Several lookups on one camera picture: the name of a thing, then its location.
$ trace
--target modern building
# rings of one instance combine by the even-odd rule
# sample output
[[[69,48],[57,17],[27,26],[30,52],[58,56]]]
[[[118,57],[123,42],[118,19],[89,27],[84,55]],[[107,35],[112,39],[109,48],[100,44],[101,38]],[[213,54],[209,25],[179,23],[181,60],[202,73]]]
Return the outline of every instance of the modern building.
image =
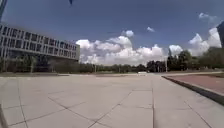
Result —
[[[0,24],[0,57],[16,59],[24,56],[45,60],[79,61],[80,46],[68,41],[61,41],[46,35],[27,31],[23,28]]]
[[[0,0],[0,21],[2,19],[2,14],[4,12],[7,0]]]
[[[224,48],[224,21],[217,27],[222,48]]]

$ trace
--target cloud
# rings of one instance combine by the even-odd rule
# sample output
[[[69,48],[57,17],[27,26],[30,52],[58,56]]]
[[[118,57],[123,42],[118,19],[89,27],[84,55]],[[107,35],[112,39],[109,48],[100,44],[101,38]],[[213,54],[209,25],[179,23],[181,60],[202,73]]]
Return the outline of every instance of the cloud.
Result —
[[[126,36],[110,38],[106,41],[78,40],[81,47],[80,61],[94,64],[146,64],[149,60],[164,60],[164,51],[155,44],[153,47],[134,49]]]
[[[88,39],[78,40],[80,45],[80,61],[93,64],[146,64],[150,60],[164,60],[166,54],[164,49],[154,44],[152,47],[138,47],[134,49],[130,38],[121,35],[109,38],[106,41],[96,40],[94,42]],[[197,33],[194,38],[188,41],[187,48],[193,56],[202,55],[209,47],[221,47],[220,38],[216,28],[209,30],[209,37],[203,40]],[[170,45],[173,55],[179,54],[183,48],[179,45]]]
[[[81,49],[93,50],[94,44],[90,43],[87,39],[81,39],[76,42],[76,44],[80,45]]]
[[[103,51],[119,51],[121,49],[120,45],[118,44],[111,44],[111,43],[98,43],[97,45],[97,49],[99,50],[103,50]]]
[[[127,30],[127,31],[125,32],[125,35],[126,35],[127,37],[132,37],[132,36],[134,36],[134,32],[133,32],[132,30]]]
[[[183,49],[179,45],[170,45],[169,49],[172,52],[172,55],[178,55],[180,52],[183,51]]]
[[[193,56],[200,56],[206,52],[209,47],[221,47],[221,41],[217,28],[209,30],[209,37],[207,40],[203,40],[202,37],[197,33],[193,39],[189,41],[191,48],[188,50]]]
[[[200,14],[198,15],[198,18],[199,18],[199,19],[206,19],[206,20],[208,20],[209,22],[215,22],[216,19],[217,19],[217,16],[211,16],[211,15],[206,14],[206,13],[200,13]]]
[[[155,32],[155,30],[151,27],[148,27],[147,30],[150,31],[150,32]]]
[[[116,43],[116,44],[120,44],[124,48],[131,48],[132,47],[132,43],[131,43],[130,39],[128,37],[125,37],[125,36],[110,38],[108,41]]]

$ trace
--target red paved area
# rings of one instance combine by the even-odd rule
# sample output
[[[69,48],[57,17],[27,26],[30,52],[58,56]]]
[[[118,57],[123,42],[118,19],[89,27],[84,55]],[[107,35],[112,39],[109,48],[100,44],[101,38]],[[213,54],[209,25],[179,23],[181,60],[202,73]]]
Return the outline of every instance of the red paved area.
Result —
[[[184,76],[169,76],[169,77],[175,80],[196,84],[204,88],[224,93],[224,78],[200,76],[200,75],[184,75]]]

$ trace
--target pavement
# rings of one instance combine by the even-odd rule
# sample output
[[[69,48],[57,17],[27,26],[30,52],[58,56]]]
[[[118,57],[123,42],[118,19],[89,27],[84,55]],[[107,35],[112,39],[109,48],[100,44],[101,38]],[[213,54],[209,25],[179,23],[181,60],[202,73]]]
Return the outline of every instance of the pavement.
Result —
[[[169,78],[195,84],[203,88],[214,90],[215,92],[224,95],[224,78],[211,77],[205,75],[182,75],[182,76],[169,76]]]
[[[9,128],[223,128],[224,107],[160,75],[0,78]]]

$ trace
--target curb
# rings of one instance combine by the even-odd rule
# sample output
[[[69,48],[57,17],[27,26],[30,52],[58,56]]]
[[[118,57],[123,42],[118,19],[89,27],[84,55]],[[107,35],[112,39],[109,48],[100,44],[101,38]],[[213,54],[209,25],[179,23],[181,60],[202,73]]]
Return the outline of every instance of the curb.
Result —
[[[204,87],[201,87],[201,86],[198,86],[198,85],[195,85],[195,84],[190,84],[190,83],[187,83],[187,82],[182,82],[182,81],[178,81],[178,80],[174,80],[172,78],[169,78],[169,77],[166,77],[166,76],[162,76],[163,78],[167,79],[167,80],[170,80],[176,84],[179,84],[183,87],[186,87],[190,90],[193,90],[209,99],[212,99],[213,101],[221,104],[224,106],[224,94],[222,93],[219,93],[219,92],[216,92],[216,91],[213,91],[211,89],[207,89],[207,88],[204,88]]]
[[[8,125],[6,123],[4,114],[3,114],[3,110],[2,110],[2,106],[0,104],[0,128],[8,128]]]

